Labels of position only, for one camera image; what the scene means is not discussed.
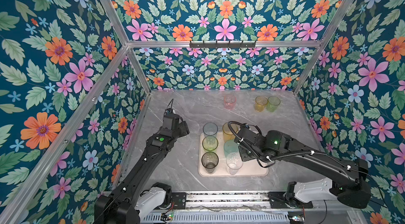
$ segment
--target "floral wallpaper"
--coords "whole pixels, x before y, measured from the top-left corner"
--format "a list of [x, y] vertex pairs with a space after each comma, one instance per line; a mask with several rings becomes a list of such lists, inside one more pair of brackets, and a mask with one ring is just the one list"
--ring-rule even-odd
[[405, 220], [404, 0], [355, 0], [300, 90], [325, 150], [369, 166], [373, 224]]
[[133, 40], [320, 39], [341, 0], [112, 0]]

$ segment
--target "gray marble surface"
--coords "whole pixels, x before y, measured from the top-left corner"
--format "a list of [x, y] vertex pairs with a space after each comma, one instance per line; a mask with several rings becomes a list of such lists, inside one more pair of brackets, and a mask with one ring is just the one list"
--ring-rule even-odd
[[[236, 96], [233, 110], [224, 108], [224, 95]], [[256, 112], [257, 96], [275, 95], [281, 100], [278, 109]], [[310, 131], [300, 104], [291, 91], [157, 91], [152, 92], [147, 113], [134, 142], [128, 171], [136, 164], [145, 147], [145, 141], [162, 125], [163, 111], [174, 98], [173, 108], [187, 121], [190, 134], [179, 138], [162, 163], [155, 169], [145, 188], [155, 182], [172, 186], [173, 191], [190, 190], [285, 190], [288, 182], [307, 182], [323, 176], [307, 168], [284, 161], [277, 161], [266, 176], [202, 177], [198, 173], [199, 136], [205, 123], [214, 122], [222, 130], [226, 121], [256, 124], [263, 134], [279, 130], [302, 143], [319, 149], [317, 140]]]

